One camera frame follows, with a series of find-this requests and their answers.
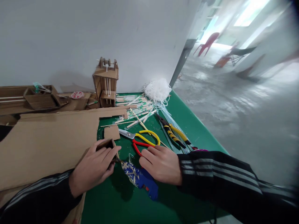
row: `gray floor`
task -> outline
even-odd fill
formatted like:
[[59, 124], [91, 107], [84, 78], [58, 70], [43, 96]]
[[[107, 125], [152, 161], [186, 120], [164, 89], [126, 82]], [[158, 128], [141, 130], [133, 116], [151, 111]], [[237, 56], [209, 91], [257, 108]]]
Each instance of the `gray floor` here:
[[[299, 61], [280, 64], [261, 81], [238, 78], [228, 62], [213, 68], [228, 50], [214, 44], [204, 57], [191, 51], [173, 89], [233, 156], [251, 165], [259, 179], [295, 183], [299, 162]], [[219, 223], [239, 223], [224, 217]]]

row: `red chair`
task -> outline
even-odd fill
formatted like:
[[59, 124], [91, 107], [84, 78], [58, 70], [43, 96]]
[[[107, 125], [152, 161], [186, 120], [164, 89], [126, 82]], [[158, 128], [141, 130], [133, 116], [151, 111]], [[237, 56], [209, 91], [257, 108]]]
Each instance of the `red chair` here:
[[208, 50], [206, 51], [206, 54], [208, 53], [208, 51], [209, 51], [209, 49], [210, 49], [210, 47], [212, 46], [212, 44], [214, 43], [214, 41], [217, 39], [217, 37], [219, 36], [219, 33], [213, 33], [210, 37], [209, 37], [209, 39], [206, 41], [206, 43], [205, 44], [201, 44], [199, 47], [202, 47], [201, 49], [200, 49], [200, 52], [198, 53], [198, 56], [200, 56], [201, 54], [202, 54], [202, 52], [206, 49], [206, 48], [208, 48]]

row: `black jacket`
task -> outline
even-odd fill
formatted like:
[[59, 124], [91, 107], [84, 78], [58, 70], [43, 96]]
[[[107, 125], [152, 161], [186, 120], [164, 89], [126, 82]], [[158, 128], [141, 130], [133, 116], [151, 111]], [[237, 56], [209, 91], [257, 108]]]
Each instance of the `black jacket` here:
[[[296, 190], [259, 180], [247, 163], [221, 152], [178, 155], [180, 191], [209, 200], [243, 223], [294, 222]], [[0, 223], [61, 223], [78, 205], [69, 188], [73, 170], [45, 177], [18, 192], [0, 209]]]

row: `yellow scissors handle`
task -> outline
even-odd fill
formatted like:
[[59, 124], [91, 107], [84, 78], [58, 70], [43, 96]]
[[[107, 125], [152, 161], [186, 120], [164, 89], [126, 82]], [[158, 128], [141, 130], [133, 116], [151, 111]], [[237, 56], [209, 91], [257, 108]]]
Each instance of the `yellow scissors handle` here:
[[143, 130], [139, 132], [140, 134], [136, 133], [135, 136], [141, 138], [143, 141], [145, 141], [146, 143], [150, 144], [151, 146], [155, 147], [154, 143], [151, 143], [149, 140], [147, 140], [145, 137], [143, 137], [141, 134], [142, 133], [150, 133], [152, 134], [158, 141], [157, 145], [160, 145], [160, 139], [158, 137], [158, 135], [155, 132], [149, 131], [149, 130]]

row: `cardboard tower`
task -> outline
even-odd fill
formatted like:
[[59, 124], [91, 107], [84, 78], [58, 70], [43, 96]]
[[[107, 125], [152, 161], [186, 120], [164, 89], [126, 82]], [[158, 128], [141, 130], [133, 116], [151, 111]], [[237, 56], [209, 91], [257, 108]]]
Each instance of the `cardboard tower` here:
[[99, 65], [93, 74], [93, 82], [98, 98], [99, 107], [115, 107], [116, 101], [116, 82], [118, 80], [117, 61], [111, 63], [101, 57]]

